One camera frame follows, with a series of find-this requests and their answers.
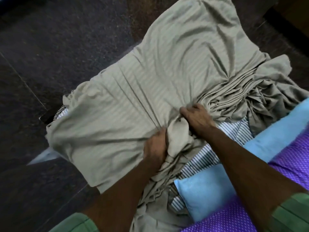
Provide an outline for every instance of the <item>purple polka dot fabric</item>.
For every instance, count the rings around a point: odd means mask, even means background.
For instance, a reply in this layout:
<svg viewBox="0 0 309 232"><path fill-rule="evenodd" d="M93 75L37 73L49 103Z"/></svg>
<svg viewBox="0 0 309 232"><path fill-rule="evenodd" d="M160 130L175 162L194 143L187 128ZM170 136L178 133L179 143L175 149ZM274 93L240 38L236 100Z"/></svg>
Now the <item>purple polka dot fabric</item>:
<svg viewBox="0 0 309 232"><path fill-rule="evenodd" d="M268 164L309 190L309 127ZM183 230L183 232L256 231L237 196L221 210Z"/></svg>

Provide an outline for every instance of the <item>green sleeve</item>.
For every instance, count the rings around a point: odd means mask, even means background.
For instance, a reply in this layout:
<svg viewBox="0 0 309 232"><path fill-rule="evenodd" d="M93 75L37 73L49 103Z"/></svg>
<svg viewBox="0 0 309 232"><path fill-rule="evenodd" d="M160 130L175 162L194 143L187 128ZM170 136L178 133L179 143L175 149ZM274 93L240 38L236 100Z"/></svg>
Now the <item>green sleeve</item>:
<svg viewBox="0 0 309 232"><path fill-rule="evenodd" d="M309 194L297 193L273 212L268 232L309 231Z"/></svg>
<svg viewBox="0 0 309 232"><path fill-rule="evenodd" d="M49 232L99 232L95 223L85 214L74 213Z"/></svg>

